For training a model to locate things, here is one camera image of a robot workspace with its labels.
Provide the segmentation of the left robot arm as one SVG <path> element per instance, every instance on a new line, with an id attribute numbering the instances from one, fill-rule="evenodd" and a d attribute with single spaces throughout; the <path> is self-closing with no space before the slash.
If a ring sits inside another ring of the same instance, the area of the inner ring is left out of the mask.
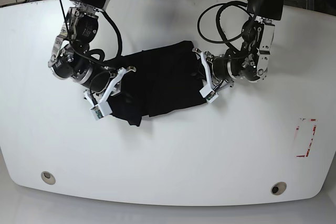
<path id="1" fill-rule="evenodd" d="M 216 4 L 216 7 L 218 44 L 225 44 L 228 49 L 218 56 L 193 49 L 200 58 L 203 67 L 200 75 L 206 82 L 200 94 L 208 102 L 217 98 L 220 89 L 232 87 L 236 79 L 246 79 L 251 83 L 265 79 L 275 32 L 273 22 L 281 20 L 284 0 L 230 1 Z M 231 39 L 226 37 L 220 21 L 222 13 L 229 7 L 240 8 L 248 15 L 240 34 Z"/>

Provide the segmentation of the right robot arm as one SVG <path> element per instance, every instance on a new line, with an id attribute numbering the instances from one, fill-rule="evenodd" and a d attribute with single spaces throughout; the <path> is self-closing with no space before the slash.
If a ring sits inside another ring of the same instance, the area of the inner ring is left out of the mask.
<path id="1" fill-rule="evenodd" d="M 102 49 L 90 48 L 97 35 L 101 13 L 117 36 L 117 56 L 122 53 L 122 37 L 115 22 L 106 12 L 110 0 L 70 0 L 73 7 L 63 13 L 64 23 L 56 37 L 48 67 L 61 80 L 72 79 L 86 87 L 86 98 L 94 107 L 106 103 L 127 108 L 131 99 L 121 91 L 121 75 L 127 68 L 118 70 L 105 60 Z"/>

